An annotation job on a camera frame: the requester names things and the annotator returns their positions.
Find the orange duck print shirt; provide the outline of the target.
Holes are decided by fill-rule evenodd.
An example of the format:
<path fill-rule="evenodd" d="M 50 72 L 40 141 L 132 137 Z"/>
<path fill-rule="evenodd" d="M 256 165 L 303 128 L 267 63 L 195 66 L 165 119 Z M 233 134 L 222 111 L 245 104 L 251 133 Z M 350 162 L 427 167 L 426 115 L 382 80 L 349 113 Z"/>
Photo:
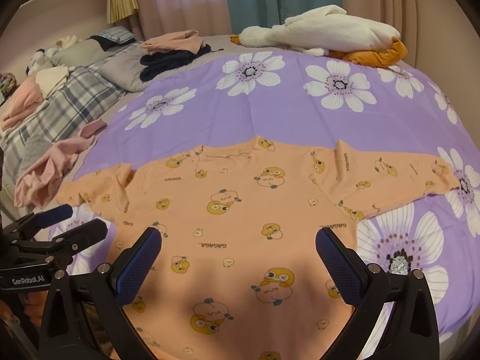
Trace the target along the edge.
<path fill-rule="evenodd" d="M 165 237 L 126 309 L 158 359 L 318 359 L 352 308 L 332 293 L 317 231 L 332 226 L 355 248 L 360 221 L 458 185 L 431 154 L 255 137 L 117 164 L 57 200 L 114 223 L 112 258 L 147 227 Z"/>

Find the pink crumpled garment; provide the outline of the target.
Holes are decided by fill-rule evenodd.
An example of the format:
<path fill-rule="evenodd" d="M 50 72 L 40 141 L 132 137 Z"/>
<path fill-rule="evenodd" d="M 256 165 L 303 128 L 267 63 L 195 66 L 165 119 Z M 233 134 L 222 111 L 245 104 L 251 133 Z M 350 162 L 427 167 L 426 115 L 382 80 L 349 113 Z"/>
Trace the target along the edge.
<path fill-rule="evenodd" d="M 17 208 L 33 205 L 44 208 L 57 193 L 81 153 L 94 143 L 95 136 L 107 126 L 97 119 L 84 126 L 74 137 L 57 141 L 16 180 L 13 203 Z"/>

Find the pink folded cloth left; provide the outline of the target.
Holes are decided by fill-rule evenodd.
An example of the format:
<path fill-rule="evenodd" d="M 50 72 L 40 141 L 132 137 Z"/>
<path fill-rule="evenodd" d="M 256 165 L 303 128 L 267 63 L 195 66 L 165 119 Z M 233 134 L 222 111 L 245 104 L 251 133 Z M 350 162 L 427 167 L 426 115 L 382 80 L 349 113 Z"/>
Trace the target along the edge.
<path fill-rule="evenodd" d="M 33 76 L 26 79 L 7 101 L 1 117 L 1 129 L 6 131 L 30 116 L 44 101 L 41 89 Z"/>

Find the plaid grey blanket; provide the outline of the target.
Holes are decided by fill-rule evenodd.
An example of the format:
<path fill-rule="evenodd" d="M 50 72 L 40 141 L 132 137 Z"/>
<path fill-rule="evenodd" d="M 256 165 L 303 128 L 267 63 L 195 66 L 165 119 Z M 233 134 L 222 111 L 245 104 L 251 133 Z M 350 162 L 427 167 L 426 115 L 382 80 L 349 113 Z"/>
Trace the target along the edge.
<path fill-rule="evenodd" d="M 52 143 L 70 138 L 126 94 L 100 74 L 100 68 L 108 60 L 76 68 L 66 84 L 49 98 L 44 109 L 1 140 L 4 176 L 13 181 L 17 179 L 30 137 L 43 137 Z"/>

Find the cream folded cloth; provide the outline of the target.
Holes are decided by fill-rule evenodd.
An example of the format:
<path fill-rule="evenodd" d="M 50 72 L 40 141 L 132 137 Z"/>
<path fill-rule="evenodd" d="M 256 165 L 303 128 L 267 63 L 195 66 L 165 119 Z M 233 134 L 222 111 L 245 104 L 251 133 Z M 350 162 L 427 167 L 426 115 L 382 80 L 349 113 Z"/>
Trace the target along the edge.
<path fill-rule="evenodd" d="M 49 98 L 55 91 L 62 88 L 66 84 L 68 77 L 74 71 L 74 67 L 64 65 L 39 71 L 35 75 L 35 81 L 43 98 Z"/>

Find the beige long pillow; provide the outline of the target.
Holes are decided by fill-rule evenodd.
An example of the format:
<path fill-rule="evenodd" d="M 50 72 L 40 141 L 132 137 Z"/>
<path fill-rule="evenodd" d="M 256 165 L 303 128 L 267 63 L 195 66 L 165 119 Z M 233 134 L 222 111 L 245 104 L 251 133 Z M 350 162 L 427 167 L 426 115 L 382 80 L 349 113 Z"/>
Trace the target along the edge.
<path fill-rule="evenodd" d="M 112 54 L 113 52 L 110 50 L 104 51 L 97 41 L 89 39 L 62 49 L 53 55 L 50 61 L 54 66 L 88 67 Z"/>

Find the grey pillow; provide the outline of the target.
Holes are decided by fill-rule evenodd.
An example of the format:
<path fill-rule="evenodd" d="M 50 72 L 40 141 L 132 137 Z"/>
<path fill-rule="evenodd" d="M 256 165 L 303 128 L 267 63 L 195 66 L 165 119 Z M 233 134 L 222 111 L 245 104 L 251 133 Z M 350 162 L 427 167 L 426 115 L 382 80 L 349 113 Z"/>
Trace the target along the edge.
<path fill-rule="evenodd" d="M 140 78 L 145 69 L 140 59 L 145 54 L 145 50 L 139 46 L 130 47 L 108 58 L 99 68 L 99 73 L 127 92 L 143 92 L 153 82 L 142 81 Z"/>

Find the dark navy folded garment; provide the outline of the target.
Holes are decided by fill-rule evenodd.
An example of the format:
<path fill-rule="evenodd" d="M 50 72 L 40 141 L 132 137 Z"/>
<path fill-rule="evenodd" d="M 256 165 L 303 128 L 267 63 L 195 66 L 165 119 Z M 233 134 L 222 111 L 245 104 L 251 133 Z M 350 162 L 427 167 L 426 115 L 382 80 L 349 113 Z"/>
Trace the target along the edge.
<path fill-rule="evenodd" d="M 223 48 L 212 49 L 210 45 L 206 44 L 200 48 L 197 54 L 187 50 L 171 50 L 164 53 L 156 52 L 153 55 L 143 55 L 143 57 L 140 58 L 140 64 L 144 67 L 139 75 L 140 81 L 151 81 L 163 72 L 182 68 L 204 55 L 223 50 Z"/>

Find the blue striped pillow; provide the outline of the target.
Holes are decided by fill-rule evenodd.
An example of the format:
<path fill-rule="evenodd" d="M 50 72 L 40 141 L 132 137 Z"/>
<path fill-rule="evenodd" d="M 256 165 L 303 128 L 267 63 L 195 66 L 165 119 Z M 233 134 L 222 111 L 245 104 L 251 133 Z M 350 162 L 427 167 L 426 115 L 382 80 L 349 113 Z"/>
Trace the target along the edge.
<path fill-rule="evenodd" d="M 103 51 L 113 47 L 122 47 L 136 41 L 133 33 L 123 26 L 114 26 L 95 33 L 89 39 L 97 41 Z"/>

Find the pink folded garment on pile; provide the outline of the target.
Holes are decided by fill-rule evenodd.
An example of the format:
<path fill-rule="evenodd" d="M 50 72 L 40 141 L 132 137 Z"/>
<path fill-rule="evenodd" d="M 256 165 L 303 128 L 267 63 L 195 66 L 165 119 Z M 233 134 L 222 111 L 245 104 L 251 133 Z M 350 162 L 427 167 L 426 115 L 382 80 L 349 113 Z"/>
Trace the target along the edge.
<path fill-rule="evenodd" d="M 169 51 L 189 51 L 196 55 L 205 45 L 198 31 L 185 30 L 153 37 L 143 41 L 140 47 L 151 55 L 156 52 L 166 53 Z"/>

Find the yellow pleated hanging cloth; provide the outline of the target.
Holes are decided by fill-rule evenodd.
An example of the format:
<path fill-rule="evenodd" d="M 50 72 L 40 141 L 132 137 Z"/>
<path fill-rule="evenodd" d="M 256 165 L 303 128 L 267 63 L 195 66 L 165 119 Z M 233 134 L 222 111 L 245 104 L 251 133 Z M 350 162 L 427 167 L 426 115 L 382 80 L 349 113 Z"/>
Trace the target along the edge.
<path fill-rule="evenodd" d="M 137 0 L 106 0 L 106 21 L 117 23 L 139 10 Z"/>

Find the purple floral bed sheet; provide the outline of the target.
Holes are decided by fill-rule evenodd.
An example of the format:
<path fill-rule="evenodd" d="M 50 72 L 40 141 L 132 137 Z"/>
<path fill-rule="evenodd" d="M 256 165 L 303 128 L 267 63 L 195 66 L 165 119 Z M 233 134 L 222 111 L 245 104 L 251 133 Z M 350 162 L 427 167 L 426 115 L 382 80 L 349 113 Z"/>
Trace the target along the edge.
<path fill-rule="evenodd" d="M 366 263 L 422 271 L 446 340 L 479 306 L 479 149 L 443 99 L 414 69 L 360 67 L 295 52 L 219 58 L 148 86 L 120 108 L 73 181 L 117 164 L 134 168 L 200 146 L 255 137 L 333 149 L 433 155 L 458 187 L 360 221 L 355 249 Z M 76 272 L 109 258 L 116 225 Z"/>

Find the pink curtain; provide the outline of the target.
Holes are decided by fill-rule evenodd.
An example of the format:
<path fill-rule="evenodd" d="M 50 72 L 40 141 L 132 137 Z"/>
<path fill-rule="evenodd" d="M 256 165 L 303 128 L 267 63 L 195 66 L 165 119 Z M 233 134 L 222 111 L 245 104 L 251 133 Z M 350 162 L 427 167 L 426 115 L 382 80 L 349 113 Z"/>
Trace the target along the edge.
<path fill-rule="evenodd" d="M 227 0 L 137 0 L 137 30 L 144 39 L 197 30 L 202 36 L 233 33 Z"/>

